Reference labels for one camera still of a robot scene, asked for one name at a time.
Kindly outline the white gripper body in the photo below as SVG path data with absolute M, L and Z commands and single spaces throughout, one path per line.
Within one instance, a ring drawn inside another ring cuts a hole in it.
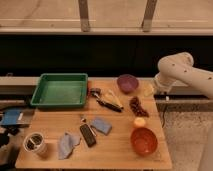
M 154 85 L 157 91 L 168 93 L 172 88 L 173 80 L 161 73 L 154 77 Z

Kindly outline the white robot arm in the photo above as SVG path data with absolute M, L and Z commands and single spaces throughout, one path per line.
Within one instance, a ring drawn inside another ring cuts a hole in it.
M 168 93 L 174 83 L 180 81 L 213 99 L 213 71 L 195 68 L 193 64 L 193 56 L 188 52 L 162 57 L 158 61 L 158 73 L 151 82 L 150 93 Z

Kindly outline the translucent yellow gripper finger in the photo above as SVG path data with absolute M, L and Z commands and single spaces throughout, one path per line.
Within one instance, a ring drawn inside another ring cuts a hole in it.
M 142 93 L 145 97 L 154 95 L 154 88 L 151 83 L 146 83 L 142 86 Z

